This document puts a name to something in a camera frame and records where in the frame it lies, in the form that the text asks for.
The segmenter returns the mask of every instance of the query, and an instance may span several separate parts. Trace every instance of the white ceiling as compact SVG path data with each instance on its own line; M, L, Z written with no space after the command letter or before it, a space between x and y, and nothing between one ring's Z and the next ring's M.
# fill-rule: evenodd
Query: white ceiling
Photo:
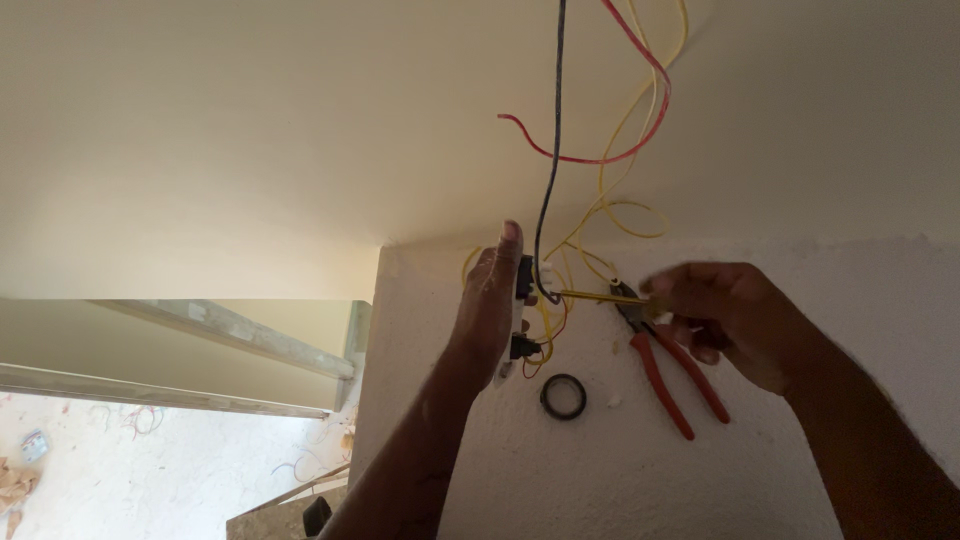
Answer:
M638 6L666 56L672 0ZM532 226L549 160L496 115L548 146L556 10L0 4L0 296L369 299L380 245ZM676 235L960 238L953 0L689 10L622 194ZM570 0L564 153L599 156L647 74L599 0ZM562 166L548 235L594 176Z

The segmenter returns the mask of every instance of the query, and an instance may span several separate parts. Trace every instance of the floor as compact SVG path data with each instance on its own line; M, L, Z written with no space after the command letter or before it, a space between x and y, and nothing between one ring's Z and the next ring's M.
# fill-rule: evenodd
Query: floor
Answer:
M24 465L35 429L50 446L13 538L225 538L228 518L350 458L355 403L320 421L0 394L0 456Z

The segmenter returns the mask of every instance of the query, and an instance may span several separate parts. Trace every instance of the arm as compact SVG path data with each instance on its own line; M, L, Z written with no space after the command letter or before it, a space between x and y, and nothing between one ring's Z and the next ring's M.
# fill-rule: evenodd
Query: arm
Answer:
M522 253L519 225L504 222L496 250L485 250L468 275L446 349L320 538L436 536L470 406L506 348Z
M689 263L643 287L669 332L708 364L723 353L800 421L844 537L955 538L960 491L874 381L759 270Z

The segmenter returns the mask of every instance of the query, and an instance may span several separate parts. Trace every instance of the orange-handled pliers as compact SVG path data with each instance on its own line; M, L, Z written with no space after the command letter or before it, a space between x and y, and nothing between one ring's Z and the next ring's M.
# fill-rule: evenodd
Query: orange-handled pliers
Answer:
M611 285L610 292L615 296L637 297L634 290L624 282ZM680 412L677 403L673 401L673 397L670 396L666 385L663 384L663 377L660 376L660 369L657 367L657 361L654 359L654 352L653 349L650 348L650 339L647 337L647 334L654 336L654 339L666 349L667 353L670 353L671 356L680 362L680 365L684 367L687 374L693 379L693 383L700 389L700 393L704 395L707 404L713 409L713 414L716 415L717 420L724 424L729 424L730 414L723 407L723 404L720 403L720 398L717 397L716 392L713 391L713 387L710 386L709 381L707 381L707 378L704 376L704 372L700 371L700 367L697 366L697 363L686 353L680 344L654 330L649 317L643 310L643 306L636 304L617 304L616 309L623 315L623 318L627 319L627 324L630 325L630 328L634 329L636 335L630 340L630 345L640 353L640 359L643 360L643 370L647 372L647 378L650 380L650 384L653 385L654 392L657 393L660 402L666 408L670 417L673 418L674 424L676 424L680 432L684 434L684 437L692 441L694 437L693 429L686 421L686 418L684 418L684 414Z

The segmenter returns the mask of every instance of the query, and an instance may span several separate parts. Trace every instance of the hand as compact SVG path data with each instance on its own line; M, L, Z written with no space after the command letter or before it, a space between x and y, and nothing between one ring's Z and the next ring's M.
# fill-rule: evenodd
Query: hand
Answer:
M458 369L476 384L477 392L490 382L507 348L513 323L514 282L522 255L520 226L504 221L499 244L483 250L467 274L467 287L444 356L458 364ZM526 301L527 306L536 303L536 296Z
M755 266L689 262L640 286L673 312L657 330L705 364L723 353L750 382L784 395L827 338Z

